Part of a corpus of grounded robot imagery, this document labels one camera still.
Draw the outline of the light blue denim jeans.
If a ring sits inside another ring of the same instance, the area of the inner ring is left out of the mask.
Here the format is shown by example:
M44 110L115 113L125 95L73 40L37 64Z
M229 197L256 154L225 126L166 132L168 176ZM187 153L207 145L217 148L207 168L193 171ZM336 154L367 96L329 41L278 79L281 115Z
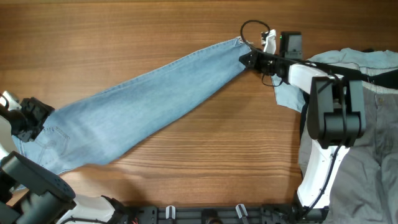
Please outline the light blue denim jeans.
M239 37L197 50L54 111L35 141L14 144L54 174L109 164L239 75L248 52Z

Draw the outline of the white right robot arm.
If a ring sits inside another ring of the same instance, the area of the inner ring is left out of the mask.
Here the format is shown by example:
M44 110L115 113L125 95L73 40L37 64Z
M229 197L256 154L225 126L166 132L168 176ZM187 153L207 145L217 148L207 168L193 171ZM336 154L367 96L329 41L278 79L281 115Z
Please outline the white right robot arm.
M239 61L262 75L277 76L281 83L309 95L307 131L311 152L303 182L288 214L298 220L321 219L328 212L330 190L341 161L366 129L361 72L320 62L304 61L299 32L283 32L284 44L275 53L275 31L261 34L263 48L252 47Z

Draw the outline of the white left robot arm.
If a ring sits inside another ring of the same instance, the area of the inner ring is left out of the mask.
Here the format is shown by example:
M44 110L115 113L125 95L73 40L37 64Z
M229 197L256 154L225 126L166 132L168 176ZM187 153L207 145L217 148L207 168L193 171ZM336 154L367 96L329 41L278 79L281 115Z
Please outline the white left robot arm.
M119 223L110 199L76 195L59 176L18 153L54 111L36 98L1 94L1 223Z

